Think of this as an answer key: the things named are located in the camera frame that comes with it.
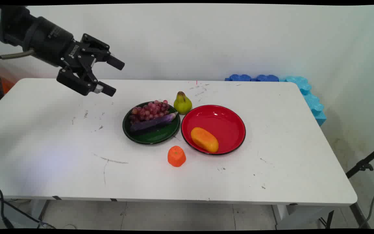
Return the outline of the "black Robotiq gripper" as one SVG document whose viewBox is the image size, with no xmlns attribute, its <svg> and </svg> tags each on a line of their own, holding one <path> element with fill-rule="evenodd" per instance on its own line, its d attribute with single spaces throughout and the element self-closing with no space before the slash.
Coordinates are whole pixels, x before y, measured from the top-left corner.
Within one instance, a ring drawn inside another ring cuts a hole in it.
<svg viewBox="0 0 374 234">
<path fill-rule="evenodd" d="M 109 49 L 109 44 L 89 34 L 83 34 L 77 41 L 69 31 L 44 17 L 33 18 L 25 32 L 25 52 L 32 50 L 32 55 L 37 59 L 62 67 L 56 80 L 83 96 L 93 92 L 112 97 L 116 93 L 114 87 L 99 81 L 91 71 L 84 71 L 91 70 L 96 62 L 106 62 L 121 71 L 125 63 Z M 76 76 L 71 68 L 84 72 Z"/>
</svg>

